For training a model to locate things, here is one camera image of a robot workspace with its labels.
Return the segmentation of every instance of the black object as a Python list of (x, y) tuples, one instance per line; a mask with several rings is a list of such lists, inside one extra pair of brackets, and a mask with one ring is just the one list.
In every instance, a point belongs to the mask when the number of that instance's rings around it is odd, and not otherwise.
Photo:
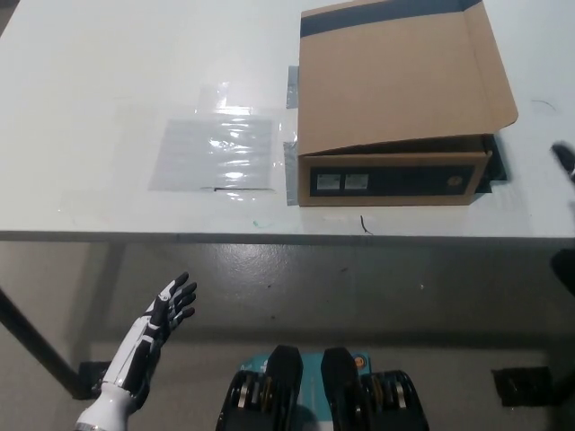
[[(461, 166), (379, 166), (311, 168), (310, 196), (456, 196), (463, 195), (475, 168)], [(338, 175), (339, 187), (318, 189), (321, 175)], [(347, 188), (348, 175), (367, 176), (363, 189)]]
[(501, 157), (501, 151), (497, 145), (497, 140), (494, 135), (485, 135), (482, 138), (483, 148), (485, 152), (491, 152), (491, 157), (485, 167), (482, 179), (475, 190), (475, 193), (491, 193), (492, 181), (507, 181), (509, 176), (505, 169), (505, 163)]
[(288, 431), (304, 364), (295, 347), (277, 346), (265, 373), (239, 371), (226, 394), (216, 431)]
[(100, 394), (102, 377), (110, 363), (85, 362), (77, 373), (24, 317), (0, 289), (0, 322), (75, 400), (93, 400)]
[(575, 172), (575, 153), (573, 153), (569, 144), (565, 141), (558, 141), (552, 145), (551, 151), (553, 151), (563, 169), (569, 174), (571, 181), (575, 182), (573, 179), (573, 173)]
[(553, 383), (546, 366), (492, 371), (503, 407), (560, 406), (575, 392), (575, 371)]
[(429, 431), (415, 386), (402, 371), (359, 379), (349, 351), (336, 347), (323, 354), (322, 378), (335, 431)]
[(492, 371), (504, 407), (553, 405), (553, 379), (546, 366)]

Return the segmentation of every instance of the box lid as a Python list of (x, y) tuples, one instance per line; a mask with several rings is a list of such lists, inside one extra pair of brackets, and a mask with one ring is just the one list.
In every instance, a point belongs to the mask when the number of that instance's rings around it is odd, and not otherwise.
[(480, 0), (355, 0), (302, 14), (300, 154), (492, 134), (517, 118)]

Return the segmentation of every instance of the concrete floor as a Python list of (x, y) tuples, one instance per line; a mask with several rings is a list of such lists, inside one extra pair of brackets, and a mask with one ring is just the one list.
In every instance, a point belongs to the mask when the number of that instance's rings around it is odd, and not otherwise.
[[(13, 8), (0, 8), (0, 34)], [(0, 286), (72, 364), (110, 359), (183, 270), (197, 314), (164, 348), (131, 429), (214, 429), (246, 358), (278, 343), (367, 350), (411, 375), (432, 430), (575, 429), (560, 409), (503, 409), (491, 370), (575, 366), (575, 298), (553, 248), (293, 247), (0, 242)], [(0, 430), (73, 429), (73, 401), (0, 327)]]

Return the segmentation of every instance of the open cardboard box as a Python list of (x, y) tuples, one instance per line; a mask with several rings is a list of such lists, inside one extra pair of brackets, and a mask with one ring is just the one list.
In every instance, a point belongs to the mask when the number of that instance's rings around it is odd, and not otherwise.
[(479, 0), (302, 15), (301, 206), (467, 205), (518, 112)]

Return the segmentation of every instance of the robotic hand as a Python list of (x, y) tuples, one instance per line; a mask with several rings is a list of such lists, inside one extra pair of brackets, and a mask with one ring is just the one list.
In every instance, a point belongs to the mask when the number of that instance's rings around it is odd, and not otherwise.
[(196, 283), (183, 287), (188, 273), (172, 281), (136, 319), (102, 381), (98, 400), (86, 409), (75, 431), (126, 431), (128, 417), (141, 409), (164, 343), (195, 310)]

